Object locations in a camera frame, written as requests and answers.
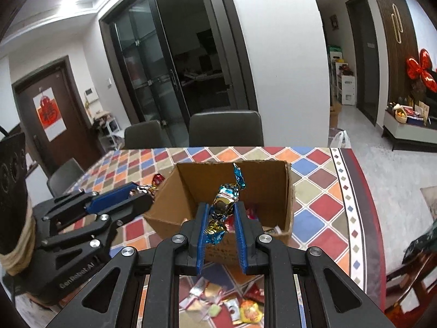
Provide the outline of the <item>colourful checkered tablecloth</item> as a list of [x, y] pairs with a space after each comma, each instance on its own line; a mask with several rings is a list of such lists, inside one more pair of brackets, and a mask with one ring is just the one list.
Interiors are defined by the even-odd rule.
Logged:
[[[297, 250], [263, 230], [290, 217], [290, 167], [285, 163], [188, 165], [200, 193], [170, 179], [157, 189], [134, 183], [93, 195], [73, 192], [45, 201], [32, 212], [36, 249], [19, 276], [25, 292], [52, 305], [76, 293], [54, 327], [177, 327], [179, 279], [201, 273], [207, 244], [226, 231], [233, 216], [235, 248], [243, 273], [261, 275], [267, 287], [269, 327], [390, 327], [379, 306], [320, 247]], [[121, 223], [156, 210], [193, 219], [178, 225], [152, 249], [108, 245]]]

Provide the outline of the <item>small green candy packet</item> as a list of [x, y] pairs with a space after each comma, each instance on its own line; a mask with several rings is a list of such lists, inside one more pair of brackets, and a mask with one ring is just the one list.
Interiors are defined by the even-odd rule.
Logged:
[[207, 314], [210, 318], [215, 318], [222, 311], [222, 306], [220, 304], [211, 304], [208, 308]]

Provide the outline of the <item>grey dining chair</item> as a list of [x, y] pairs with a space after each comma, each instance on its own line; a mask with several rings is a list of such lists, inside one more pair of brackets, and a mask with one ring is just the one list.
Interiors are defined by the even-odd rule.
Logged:
[[51, 195], [59, 197], [71, 188], [84, 174], [76, 159], [71, 158], [61, 165], [47, 181]]
[[191, 147], [263, 147], [261, 116], [253, 110], [197, 113], [190, 119]]

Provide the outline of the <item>red gold foil candy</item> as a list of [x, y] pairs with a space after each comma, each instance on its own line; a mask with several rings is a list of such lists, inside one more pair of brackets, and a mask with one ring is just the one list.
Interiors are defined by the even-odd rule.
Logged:
[[158, 192], [158, 188], [164, 182], [164, 180], [165, 177], [162, 174], [156, 173], [153, 175], [150, 184], [137, 186], [130, 191], [130, 194], [131, 195], [146, 194], [151, 198], [155, 198], [156, 193]]

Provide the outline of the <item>black glass sliding door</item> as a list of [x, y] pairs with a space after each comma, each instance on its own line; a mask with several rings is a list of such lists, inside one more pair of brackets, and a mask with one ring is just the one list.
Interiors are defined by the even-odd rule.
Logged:
[[167, 145], [186, 147], [190, 114], [157, 0], [127, 0], [101, 27], [130, 121], [158, 121]]

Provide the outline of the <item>white gold snack packet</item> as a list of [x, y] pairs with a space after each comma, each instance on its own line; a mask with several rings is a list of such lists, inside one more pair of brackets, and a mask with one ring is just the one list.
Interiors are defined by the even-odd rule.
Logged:
[[239, 325], [242, 323], [239, 301], [237, 298], [229, 298], [224, 300], [224, 305], [227, 307], [227, 310], [230, 314], [230, 319], [233, 325]]

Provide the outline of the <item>red balloon bow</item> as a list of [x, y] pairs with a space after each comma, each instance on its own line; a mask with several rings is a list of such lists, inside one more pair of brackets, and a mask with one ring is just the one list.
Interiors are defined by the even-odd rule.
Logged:
[[413, 57], [407, 58], [407, 75], [411, 80], [420, 79], [426, 88], [433, 93], [437, 92], [436, 80], [431, 75], [433, 63], [430, 58], [429, 52], [422, 48], [419, 53], [419, 59], [416, 60]]

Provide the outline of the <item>blue foil candy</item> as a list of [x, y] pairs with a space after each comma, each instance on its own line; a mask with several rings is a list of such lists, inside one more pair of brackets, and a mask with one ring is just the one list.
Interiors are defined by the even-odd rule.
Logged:
[[229, 232], [228, 219], [233, 215], [240, 192], [246, 188], [241, 168], [236, 163], [233, 163], [233, 174], [235, 181], [220, 185], [209, 207], [208, 224], [204, 230], [207, 244], [219, 244], [225, 234]]

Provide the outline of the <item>wooden chair with red cloth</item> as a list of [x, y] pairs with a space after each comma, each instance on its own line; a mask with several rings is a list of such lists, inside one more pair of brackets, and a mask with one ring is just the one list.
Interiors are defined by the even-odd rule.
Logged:
[[[436, 223], [412, 241], [404, 253], [401, 266], [386, 276], [384, 314], [395, 327], [436, 326], [436, 281], [424, 280], [436, 269]], [[414, 293], [418, 306], [406, 311], [402, 302]]]

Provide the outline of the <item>dark red snack packet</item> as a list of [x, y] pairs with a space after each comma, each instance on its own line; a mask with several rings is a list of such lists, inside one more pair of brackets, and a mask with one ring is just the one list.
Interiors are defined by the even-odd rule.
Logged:
[[264, 305], [264, 288], [260, 287], [256, 282], [253, 282], [247, 287], [243, 297], [247, 300], [254, 301], [257, 304]]

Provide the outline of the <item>dark entrance door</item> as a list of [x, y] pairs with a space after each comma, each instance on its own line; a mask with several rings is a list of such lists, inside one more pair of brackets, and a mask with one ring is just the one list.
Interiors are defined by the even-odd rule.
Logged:
[[101, 158], [68, 57], [34, 70], [12, 88], [27, 146], [47, 176], [70, 159], [88, 169]]

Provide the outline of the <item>yellow snack packet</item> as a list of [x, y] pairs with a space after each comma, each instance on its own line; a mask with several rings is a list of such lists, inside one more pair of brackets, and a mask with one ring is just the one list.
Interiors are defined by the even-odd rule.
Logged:
[[244, 299], [240, 305], [241, 321], [246, 324], [258, 324], [263, 319], [263, 312], [256, 301]]

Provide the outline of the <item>pink snack packet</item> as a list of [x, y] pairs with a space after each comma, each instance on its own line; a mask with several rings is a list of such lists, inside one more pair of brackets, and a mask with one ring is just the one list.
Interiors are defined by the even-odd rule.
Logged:
[[254, 207], [247, 208], [246, 215], [248, 219], [258, 221], [258, 215], [256, 214], [256, 209]]

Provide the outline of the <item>brown cardboard box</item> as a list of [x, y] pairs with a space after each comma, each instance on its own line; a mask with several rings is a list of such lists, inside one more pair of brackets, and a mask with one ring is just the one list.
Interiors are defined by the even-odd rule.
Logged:
[[144, 217], [160, 238], [179, 231], [183, 220], [192, 220], [207, 209], [207, 220], [217, 219], [224, 235], [208, 244], [207, 261], [238, 264], [235, 207], [260, 222], [272, 237], [287, 243], [293, 230], [295, 203], [293, 174], [287, 162], [277, 160], [234, 163], [180, 163], [159, 185], [152, 207]]

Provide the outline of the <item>clear bag red stripe pastry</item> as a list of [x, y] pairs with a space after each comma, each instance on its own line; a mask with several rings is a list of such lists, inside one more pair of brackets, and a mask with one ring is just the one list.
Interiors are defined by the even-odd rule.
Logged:
[[201, 277], [190, 289], [188, 296], [180, 301], [179, 308], [196, 324], [212, 319], [207, 311], [211, 304], [222, 305], [225, 289]]

